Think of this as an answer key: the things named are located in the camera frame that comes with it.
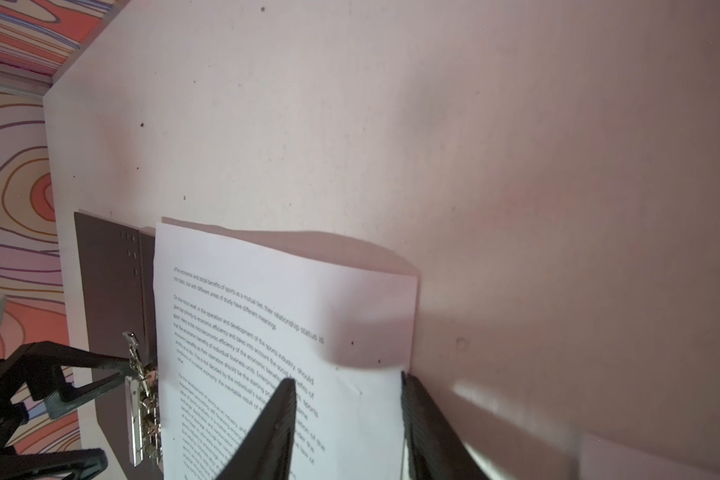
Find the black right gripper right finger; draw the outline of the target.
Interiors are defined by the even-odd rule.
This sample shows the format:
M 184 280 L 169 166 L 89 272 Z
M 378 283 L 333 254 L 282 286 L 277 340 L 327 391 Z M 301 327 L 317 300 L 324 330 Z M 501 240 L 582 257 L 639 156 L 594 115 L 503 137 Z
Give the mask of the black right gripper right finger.
M 487 480 L 421 381 L 402 372 L 401 384 L 408 477 Z

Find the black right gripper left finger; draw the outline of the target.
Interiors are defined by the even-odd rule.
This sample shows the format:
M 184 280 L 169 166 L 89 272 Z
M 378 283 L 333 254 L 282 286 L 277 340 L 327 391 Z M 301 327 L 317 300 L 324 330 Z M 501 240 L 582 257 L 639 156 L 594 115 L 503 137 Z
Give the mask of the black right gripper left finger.
M 297 417 L 296 382 L 283 379 L 217 480 L 287 480 Z

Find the metal folder clip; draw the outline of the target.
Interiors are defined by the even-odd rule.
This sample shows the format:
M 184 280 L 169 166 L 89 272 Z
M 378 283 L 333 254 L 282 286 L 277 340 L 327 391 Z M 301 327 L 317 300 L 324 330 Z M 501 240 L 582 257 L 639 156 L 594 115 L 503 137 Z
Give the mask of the metal folder clip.
M 125 379 L 129 459 L 136 467 L 145 460 L 163 471 L 163 448 L 158 399 L 158 371 L 154 364 L 144 363 L 134 332 L 123 333 L 132 374 Z

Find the green highlighted printed paper sheet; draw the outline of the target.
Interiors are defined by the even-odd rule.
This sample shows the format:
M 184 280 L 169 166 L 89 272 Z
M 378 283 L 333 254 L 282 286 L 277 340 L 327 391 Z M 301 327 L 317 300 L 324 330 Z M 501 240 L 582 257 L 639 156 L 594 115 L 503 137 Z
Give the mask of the green highlighted printed paper sheet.
M 166 478 L 217 477 L 286 378 L 292 478 L 401 476 L 415 276 L 170 220 L 153 266 Z

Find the black file folder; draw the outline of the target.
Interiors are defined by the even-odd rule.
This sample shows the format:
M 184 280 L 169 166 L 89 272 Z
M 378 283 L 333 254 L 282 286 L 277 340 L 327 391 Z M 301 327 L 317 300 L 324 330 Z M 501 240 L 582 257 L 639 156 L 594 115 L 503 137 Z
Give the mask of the black file folder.
M 74 214 L 89 350 L 126 357 L 123 333 L 135 334 L 146 363 L 157 357 L 153 259 L 155 234 L 103 218 Z M 126 386 L 95 400 L 96 418 L 113 451 L 109 465 L 128 479 L 161 479 L 159 468 L 146 459 L 133 466 L 126 408 Z

